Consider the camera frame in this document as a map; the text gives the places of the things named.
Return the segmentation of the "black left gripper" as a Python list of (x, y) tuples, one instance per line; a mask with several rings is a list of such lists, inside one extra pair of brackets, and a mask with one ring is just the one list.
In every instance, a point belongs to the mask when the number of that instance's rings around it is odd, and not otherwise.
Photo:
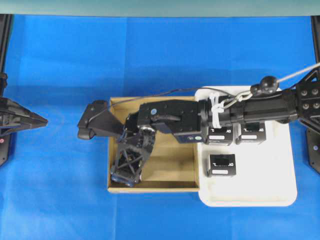
[(24, 107), (9, 98), (0, 98), (0, 134), (46, 127), (48, 120), (37, 113), (26, 111)]

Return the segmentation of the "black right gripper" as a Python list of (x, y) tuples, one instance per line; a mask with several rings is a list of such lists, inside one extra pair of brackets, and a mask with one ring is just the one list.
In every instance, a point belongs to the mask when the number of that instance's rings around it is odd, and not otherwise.
[(118, 155), (111, 166), (111, 180), (117, 183), (129, 183), (130, 174), (141, 175), (153, 151), (155, 141), (156, 131), (153, 128), (124, 126), (122, 135), (117, 139)]

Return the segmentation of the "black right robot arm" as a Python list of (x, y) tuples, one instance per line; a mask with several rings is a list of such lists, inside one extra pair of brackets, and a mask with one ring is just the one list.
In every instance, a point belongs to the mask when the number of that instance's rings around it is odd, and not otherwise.
[(279, 81), (264, 77), (237, 95), (214, 92), (202, 100), (165, 100), (141, 104), (125, 120), (111, 166), (114, 182), (133, 187), (153, 151), (156, 133), (172, 134), (181, 144), (206, 143), (209, 130), (233, 125), (300, 121), (320, 131), (320, 70), (312, 69), (292, 87), (279, 90)]

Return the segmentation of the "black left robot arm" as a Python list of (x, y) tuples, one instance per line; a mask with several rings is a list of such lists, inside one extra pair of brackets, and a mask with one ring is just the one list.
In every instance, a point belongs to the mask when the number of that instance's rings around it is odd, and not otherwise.
[(11, 134), (45, 127), (48, 120), (31, 112), (17, 102), (0, 97), (0, 164), (3, 165), (9, 157)]

